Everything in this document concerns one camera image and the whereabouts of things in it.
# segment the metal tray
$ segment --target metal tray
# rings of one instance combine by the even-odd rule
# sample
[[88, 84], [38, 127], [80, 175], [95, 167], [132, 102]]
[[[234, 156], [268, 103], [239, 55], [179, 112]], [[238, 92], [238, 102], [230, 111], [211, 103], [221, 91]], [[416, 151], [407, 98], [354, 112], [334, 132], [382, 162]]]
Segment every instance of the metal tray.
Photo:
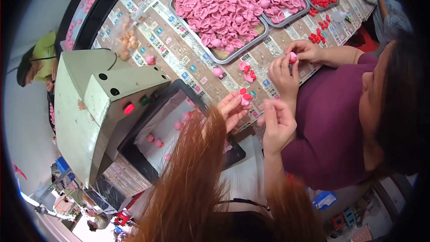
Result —
[[[299, 11], [296, 14], [290, 15], [287, 18], [285, 18], [285, 20], [283, 20], [282, 22], [280, 22], [279, 24], [275, 24], [274, 22], [272, 22], [270, 20], [269, 17], [267, 17], [267, 15], [264, 13], [264, 11], [261, 13], [261, 16], [263, 17], [263, 19], [271, 26], [273, 27], [284, 27], [286, 24], [289, 24], [290, 22], [294, 21], [295, 19], [300, 18], [303, 14], [306, 14], [309, 12], [310, 10], [310, 0], [304, 0], [304, 3], [306, 4], [306, 7], [304, 9], [302, 9], [301, 11]], [[284, 14], [289, 15], [288, 10], [285, 9], [285, 11], [283, 11]]]
[[199, 35], [196, 34], [193, 30], [190, 29], [187, 22], [182, 19], [180, 16], [176, 15], [176, 10], [173, 7], [173, 3], [175, 0], [170, 0], [169, 2], [169, 10], [177, 17], [177, 19], [182, 23], [182, 25], [190, 32], [190, 34], [197, 40], [197, 42], [202, 46], [202, 48], [207, 52], [207, 54], [212, 58], [212, 60], [219, 64], [227, 64], [231, 62], [232, 60], [236, 59], [240, 55], [242, 55], [243, 52], [248, 50], [250, 47], [257, 44], [259, 41], [263, 40], [267, 35], [269, 35], [269, 25], [267, 24], [266, 20], [263, 19], [261, 16], [258, 17], [260, 19], [260, 25], [264, 27], [264, 31], [260, 33], [257, 37], [255, 37], [250, 42], [246, 43], [243, 47], [235, 50], [233, 53], [229, 54], [226, 58], [220, 58], [217, 54], [215, 54], [211, 49], [202, 44], [202, 41], [199, 37]]
[[316, 7], [316, 6], [312, 3], [312, 1], [311, 1], [311, 0], [307, 0], [307, 1], [309, 2], [310, 6], [311, 6], [312, 8], [314, 8], [314, 9], [316, 9], [317, 11], [324, 11], [324, 10], [327, 10], [327, 9], [329, 9], [329, 8], [335, 7], [335, 6], [337, 6], [337, 5], [339, 4], [339, 0], [337, 0], [337, 1], [336, 1], [336, 2], [334, 2], [334, 3], [330, 3], [330, 4], [328, 4], [328, 5], [327, 5], [327, 7], [325, 8], [324, 6], [322, 6], [322, 7]]

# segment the table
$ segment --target table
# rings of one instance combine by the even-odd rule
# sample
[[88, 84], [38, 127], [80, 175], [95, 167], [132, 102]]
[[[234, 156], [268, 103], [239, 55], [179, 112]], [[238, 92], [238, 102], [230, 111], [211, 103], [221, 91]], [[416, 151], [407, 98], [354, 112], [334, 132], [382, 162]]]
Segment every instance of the table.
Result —
[[[253, 46], [245, 54], [224, 65], [218, 65], [205, 53], [198, 42], [175, 18], [168, 9], [170, 0], [119, 0], [93, 43], [93, 48], [110, 48], [110, 32], [118, 18], [126, 13], [145, 10], [148, 18], [137, 27], [136, 36], [138, 48], [132, 52], [127, 60], [133, 67], [145, 66], [144, 57], [155, 55], [157, 67], [172, 81], [178, 78], [184, 80], [197, 95], [206, 103], [218, 103], [229, 92], [246, 88], [253, 96], [252, 109], [244, 117], [233, 133], [238, 133], [253, 122], [263, 112], [263, 100], [279, 98], [277, 89], [267, 77], [268, 67], [276, 57], [282, 55], [284, 47], [293, 40], [307, 39], [311, 33], [316, 33], [318, 22], [325, 19], [326, 14], [334, 11], [345, 11], [352, 19], [352, 23], [331, 22], [329, 29], [323, 30], [326, 43], [321, 47], [343, 45], [361, 26], [362, 21], [368, 19], [374, 5], [364, 0], [340, 0], [333, 8], [317, 13], [315, 17], [309, 14], [297, 19], [284, 28], [270, 28], [269, 35], [261, 43]], [[254, 82], [247, 82], [243, 71], [239, 70], [239, 63], [244, 60], [255, 71], [257, 77]], [[212, 74], [214, 67], [221, 67], [224, 78], [217, 78]], [[308, 80], [321, 66], [319, 64], [302, 63], [299, 66], [300, 85]]]

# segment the long reddish-brown hair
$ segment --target long reddish-brown hair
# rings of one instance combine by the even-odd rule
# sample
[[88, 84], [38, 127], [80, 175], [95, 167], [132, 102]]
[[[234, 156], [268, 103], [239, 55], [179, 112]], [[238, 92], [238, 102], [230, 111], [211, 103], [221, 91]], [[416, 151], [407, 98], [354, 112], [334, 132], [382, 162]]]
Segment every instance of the long reddish-brown hair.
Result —
[[[219, 182], [226, 137], [226, 124], [217, 108], [208, 110], [203, 129], [198, 113], [190, 117], [129, 241], [217, 241], [220, 230], [214, 226], [228, 220], [217, 213], [226, 209], [217, 206], [226, 192], [225, 183]], [[285, 180], [272, 196], [273, 219], [267, 217], [267, 222], [278, 241], [323, 238], [303, 184]]]

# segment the green button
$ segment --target green button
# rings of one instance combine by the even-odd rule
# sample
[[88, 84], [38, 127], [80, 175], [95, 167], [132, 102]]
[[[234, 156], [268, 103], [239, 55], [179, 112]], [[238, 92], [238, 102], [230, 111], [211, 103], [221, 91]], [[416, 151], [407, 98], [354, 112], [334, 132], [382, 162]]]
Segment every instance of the green button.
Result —
[[149, 99], [146, 95], [143, 96], [142, 100], [140, 101], [140, 104], [142, 106], [148, 105], [151, 99]]

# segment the glowing red light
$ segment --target glowing red light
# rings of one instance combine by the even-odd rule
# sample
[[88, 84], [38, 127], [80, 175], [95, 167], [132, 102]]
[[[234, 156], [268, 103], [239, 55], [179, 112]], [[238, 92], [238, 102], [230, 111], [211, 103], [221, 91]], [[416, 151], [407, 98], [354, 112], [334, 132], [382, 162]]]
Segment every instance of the glowing red light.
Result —
[[134, 109], [134, 105], [133, 104], [128, 104], [127, 106], [126, 106], [126, 108], [124, 109], [124, 113], [126, 114], [126, 115], [128, 115], [128, 114], [130, 114], [130, 112], [132, 112], [133, 111], [133, 109]]

